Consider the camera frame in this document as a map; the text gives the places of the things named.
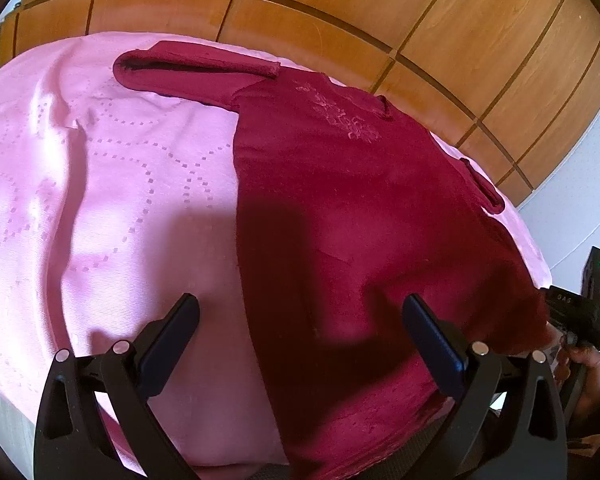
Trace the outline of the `dark red sweater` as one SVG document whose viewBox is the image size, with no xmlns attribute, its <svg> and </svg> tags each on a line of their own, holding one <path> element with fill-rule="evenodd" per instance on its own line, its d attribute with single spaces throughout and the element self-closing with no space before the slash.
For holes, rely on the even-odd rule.
<svg viewBox="0 0 600 480">
<path fill-rule="evenodd" d="M 126 52 L 113 73 L 238 114 L 243 301 L 293 478 L 351 477 L 442 408 L 402 322 L 408 295 L 500 353 L 547 341 L 503 196 L 386 99 L 185 42 Z"/>
</svg>

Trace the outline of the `pink bed sheet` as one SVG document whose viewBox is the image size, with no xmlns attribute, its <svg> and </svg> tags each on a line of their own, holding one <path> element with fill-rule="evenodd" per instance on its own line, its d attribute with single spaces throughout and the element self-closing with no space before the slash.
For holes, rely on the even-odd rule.
<svg viewBox="0 0 600 480">
<path fill-rule="evenodd" d="M 122 54 L 161 41 L 302 70 L 124 32 L 45 44 L 0 70 L 0 393 L 35 419 L 58 350 L 106 351 L 190 292 L 199 332 L 155 415 L 203 478 L 290 468 L 243 301 L 238 114 L 132 90 L 113 73 Z M 546 264 L 502 196 L 501 222 L 541 291 Z"/>
</svg>

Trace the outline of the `wooden headboard panels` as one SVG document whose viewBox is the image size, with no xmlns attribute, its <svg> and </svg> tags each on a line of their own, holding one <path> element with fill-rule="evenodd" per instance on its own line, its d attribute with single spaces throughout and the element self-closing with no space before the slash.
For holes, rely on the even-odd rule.
<svg viewBox="0 0 600 480">
<path fill-rule="evenodd" d="M 386 96 L 515 203 L 600 110 L 600 14 L 590 0 L 11 0 L 0 66 L 95 32 L 237 44 Z"/>
</svg>

